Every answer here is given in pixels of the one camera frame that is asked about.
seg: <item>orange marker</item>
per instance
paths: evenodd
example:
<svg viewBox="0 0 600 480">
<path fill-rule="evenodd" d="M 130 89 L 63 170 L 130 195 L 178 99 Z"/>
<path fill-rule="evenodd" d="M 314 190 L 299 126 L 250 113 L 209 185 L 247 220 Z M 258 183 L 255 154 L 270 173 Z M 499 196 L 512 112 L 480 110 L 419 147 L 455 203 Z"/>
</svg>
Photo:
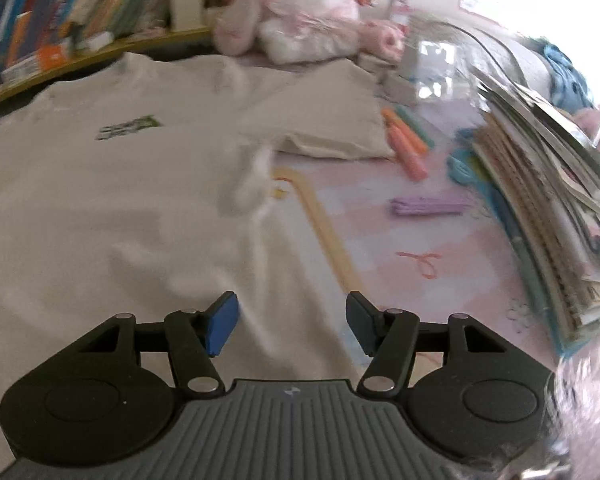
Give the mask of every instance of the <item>orange marker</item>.
<svg viewBox="0 0 600 480">
<path fill-rule="evenodd" d="M 395 124 L 389 126 L 387 141 L 398 156 L 401 166 L 411 180 L 419 182 L 429 176 L 413 146 Z"/>
<path fill-rule="evenodd" d="M 383 108 L 380 113 L 384 118 L 387 127 L 396 126 L 406 139 L 411 143 L 413 149 L 418 155 L 424 155 L 429 151 L 429 147 L 423 142 L 423 140 L 416 135 L 416 133 L 404 124 L 404 121 L 398 117 L 398 115 L 391 110 L 391 108 Z"/>
</svg>

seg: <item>wooden shelf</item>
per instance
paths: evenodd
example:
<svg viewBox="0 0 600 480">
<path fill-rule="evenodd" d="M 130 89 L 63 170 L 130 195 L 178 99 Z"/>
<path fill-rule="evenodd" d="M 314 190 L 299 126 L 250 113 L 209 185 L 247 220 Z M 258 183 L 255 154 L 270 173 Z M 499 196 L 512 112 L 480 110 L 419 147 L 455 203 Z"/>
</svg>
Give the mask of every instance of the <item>wooden shelf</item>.
<svg viewBox="0 0 600 480">
<path fill-rule="evenodd" d="M 95 65 L 101 62 L 116 59 L 123 52 L 146 52 L 154 48 L 172 44 L 187 44 L 196 43 L 201 40 L 211 38 L 211 29 L 209 27 L 201 27 L 195 30 L 186 30 L 183 32 L 169 32 L 158 38 L 146 38 L 145 40 L 117 40 L 103 49 L 93 53 L 76 53 L 75 57 L 67 64 L 59 66 L 53 70 L 48 70 L 37 74 L 33 77 L 25 79 L 20 83 L 5 88 L 0 92 L 0 103 L 14 97 L 15 95 L 33 88 L 42 83 L 51 81 L 57 77 L 75 72 L 88 66 Z"/>
</svg>

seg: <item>plush bunny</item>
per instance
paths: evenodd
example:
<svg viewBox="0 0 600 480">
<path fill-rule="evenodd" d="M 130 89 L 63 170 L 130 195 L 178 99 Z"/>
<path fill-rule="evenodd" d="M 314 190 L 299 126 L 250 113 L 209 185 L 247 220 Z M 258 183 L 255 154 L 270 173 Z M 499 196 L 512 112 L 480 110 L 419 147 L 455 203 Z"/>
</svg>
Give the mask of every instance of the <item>plush bunny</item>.
<svg viewBox="0 0 600 480">
<path fill-rule="evenodd" d="M 259 38 L 275 64 L 348 57 L 365 50 L 398 62 L 401 31 L 390 22 L 361 22 L 356 0 L 234 0 L 218 19 L 218 50 L 240 56 Z"/>
</svg>

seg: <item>green logo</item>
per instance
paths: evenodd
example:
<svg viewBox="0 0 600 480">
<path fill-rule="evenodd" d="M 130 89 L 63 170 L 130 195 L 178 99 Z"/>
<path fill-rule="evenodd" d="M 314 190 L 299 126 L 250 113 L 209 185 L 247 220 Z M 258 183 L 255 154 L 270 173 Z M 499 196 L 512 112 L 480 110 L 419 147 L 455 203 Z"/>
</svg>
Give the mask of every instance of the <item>green logo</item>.
<svg viewBox="0 0 600 480">
<path fill-rule="evenodd" d="M 128 123 L 114 124 L 113 126 L 105 126 L 100 129 L 100 133 L 96 136 L 96 140 L 107 140 L 112 137 L 118 137 L 127 134 L 134 134 L 139 130 L 145 128 L 155 128 L 156 126 L 162 126 L 154 116 L 145 115 L 139 119 L 134 119 Z"/>
</svg>

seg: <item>ribbed gray surface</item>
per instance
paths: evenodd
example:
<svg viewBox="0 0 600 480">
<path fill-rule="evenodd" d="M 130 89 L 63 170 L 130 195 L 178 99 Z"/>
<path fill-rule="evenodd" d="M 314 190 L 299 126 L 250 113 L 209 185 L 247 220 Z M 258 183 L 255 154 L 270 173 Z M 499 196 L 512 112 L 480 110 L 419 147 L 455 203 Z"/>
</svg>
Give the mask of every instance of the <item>ribbed gray surface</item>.
<svg viewBox="0 0 600 480">
<path fill-rule="evenodd" d="M 120 462 L 64 469 L 20 459 L 0 480 L 487 479 L 426 447 L 388 402 L 345 381 L 238 381 L 190 402 L 159 442 Z"/>
</svg>

